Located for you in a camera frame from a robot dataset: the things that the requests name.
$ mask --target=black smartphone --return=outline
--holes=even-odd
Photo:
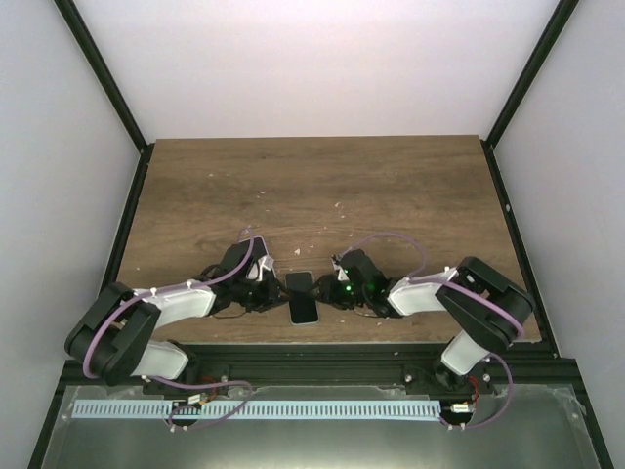
[[[289,311],[294,325],[314,324],[319,321],[316,301],[307,293],[313,286],[313,274],[310,272],[294,272],[287,274],[286,288],[291,294]]]

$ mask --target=brown wood surface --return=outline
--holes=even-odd
[[[425,273],[474,255],[523,285],[475,136],[160,140],[119,280],[135,288],[182,282],[219,262],[248,225],[266,239],[280,277],[329,273],[333,254],[367,235],[395,231],[427,248]],[[366,252],[389,276],[421,262],[396,239],[374,240]],[[319,305],[319,313],[319,323],[306,326],[291,325],[286,306],[231,320],[186,320],[156,337],[421,342],[447,341],[459,330],[443,312],[378,320]],[[528,339],[539,339],[533,318],[525,328]]]

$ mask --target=wooden tabletop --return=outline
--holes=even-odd
[[[160,140],[156,143],[118,279],[128,286],[179,283],[221,260],[236,233],[265,238],[279,277],[331,272],[330,257],[380,231],[416,238],[425,273],[472,255],[523,285],[478,137]],[[398,239],[364,246],[400,276],[421,262]],[[287,306],[241,318],[170,324],[157,338],[182,342],[447,341],[445,312],[403,320],[363,318],[318,305],[315,325],[294,326]],[[220,316],[236,316],[232,307]],[[531,318],[529,340],[540,338]]]

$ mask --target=white backdrop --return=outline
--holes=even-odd
[[[625,6],[580,2],[497,147],[565,356],[625,467]]]
[[[480,134],[556,0],[78,0],[146,138]]]
[[[0,2],[0,467],[27,466],[138,152],[54,2]]]

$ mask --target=phone screen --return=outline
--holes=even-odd
[[[296,272],[286,275],[286,287],[291,292],[289,310],[294,324],[312,324],[319,321],[316,302],[306,293],[313,286],[310,272]]]

